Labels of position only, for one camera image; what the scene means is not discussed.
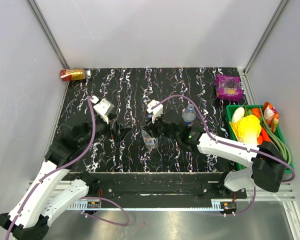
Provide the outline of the clear water bottle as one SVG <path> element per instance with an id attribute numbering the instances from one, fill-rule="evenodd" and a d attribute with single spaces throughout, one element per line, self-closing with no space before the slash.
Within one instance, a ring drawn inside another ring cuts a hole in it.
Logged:
<path id="1" fill-rule="evenodd" d="M 158 138 L 155 137 L 152 130 L 150 130 L 148 127 L 143 127 L 141 129 L 141 135 L 142 135 L 145 147 L 148 150 L 153 150 L 153 149 L 158 148 L 158 146 L 159 146 Z"/>

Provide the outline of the Pepsi plastic bottle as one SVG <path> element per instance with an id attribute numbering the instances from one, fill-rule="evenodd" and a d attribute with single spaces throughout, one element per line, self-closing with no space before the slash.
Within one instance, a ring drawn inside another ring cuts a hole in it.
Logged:
<path id="1" fill-rule="evenodd" d="M 188 104 L 186 109 L 182 112 L 182 119 L 186 123 L 188 127 L 191 127 L 197 117 L 197 113 L 195 111 L 195 107 L 193 104 Z"/>

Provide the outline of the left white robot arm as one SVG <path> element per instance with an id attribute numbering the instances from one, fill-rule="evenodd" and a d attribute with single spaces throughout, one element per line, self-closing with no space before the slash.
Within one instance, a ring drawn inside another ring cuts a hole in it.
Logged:
<path id="1" fill-rule="evenodd" d="M 79 203 L 77 209 L 88 216 L 102 202 L 111 202 L 111 196 L 102 190 L 109 185 L 100 183 L 89 172 L 77 174 L 65 190 L 53 199 L 50 196 L 72 166 L 90 150 L 95 138 L 105 135 L 119 143 L 130 130 L 100 116 L 82 123 L 65 122 L 26 194 L 10 212 L 0 214 L 0 226 L 7 231 L 5 238 L 42 240 L 52 223 L 73 204 Z"/>

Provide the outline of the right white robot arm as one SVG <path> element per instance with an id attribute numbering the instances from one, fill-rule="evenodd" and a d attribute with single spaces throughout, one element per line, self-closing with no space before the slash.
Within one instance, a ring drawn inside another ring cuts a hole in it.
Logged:
<path id="1" fill-rule="evenodd" d="M 286 167 L 280 152 L 270 142 L 261 145 L 240 143 L 234 140 L 208 135 L 188 127 L 182 120 L 148 119 L 143 129 L 152 137 L 164 136 L 175 140 L 187 152 L 214 155 L 243 165 L 238 171 L 225 172 L 217 186 L 218 194 L 229 198 L 235 192 L 259 187 L 267 192 L 279 191 Z"/>

